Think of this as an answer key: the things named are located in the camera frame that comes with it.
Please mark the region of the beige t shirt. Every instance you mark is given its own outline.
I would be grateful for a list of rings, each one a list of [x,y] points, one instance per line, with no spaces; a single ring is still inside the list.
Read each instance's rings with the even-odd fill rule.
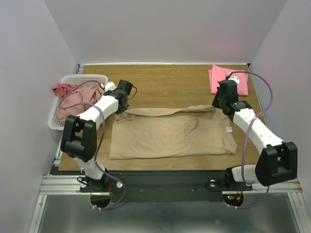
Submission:
[[[129,109],[112,126],[109,159],[235,154],[229,118],[211,105]]]

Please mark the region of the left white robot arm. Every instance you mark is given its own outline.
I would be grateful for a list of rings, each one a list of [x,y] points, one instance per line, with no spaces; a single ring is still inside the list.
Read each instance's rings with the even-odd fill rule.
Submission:
[[[97,139],[99,127],[105,127],[105,119],[112,114],[121,114],[127,110],[129,95],[134,85],[120,80],[118,85],[113,82],[98,83],[98,89],[103,91],[96,102],[82,101],[64,105],[68,92],[59,102],[60,110],[81,106],[84,110],[79,114],[68,115],[64,122],[60,149],[68,157],[75,160],[85,173],[78,182],[82,187],[91,187],[104,191],[109,186],[106,168],[97,161],[97,155],[102,140]]]

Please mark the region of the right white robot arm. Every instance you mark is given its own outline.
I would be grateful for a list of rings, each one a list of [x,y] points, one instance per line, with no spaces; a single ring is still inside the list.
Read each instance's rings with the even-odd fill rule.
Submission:
[[[285,142],[256,116],[254,110],[246,101],[240,101],[237,83],[233,80],[220,81],[212,105],[222,112],[251,140],[259,152],[255,165],[246,165],[227,169],[224,185],[235,189],[241,182],[251,185],[259,182],[270,186],[294,180],[297,177],[297,146],[293,142]]]

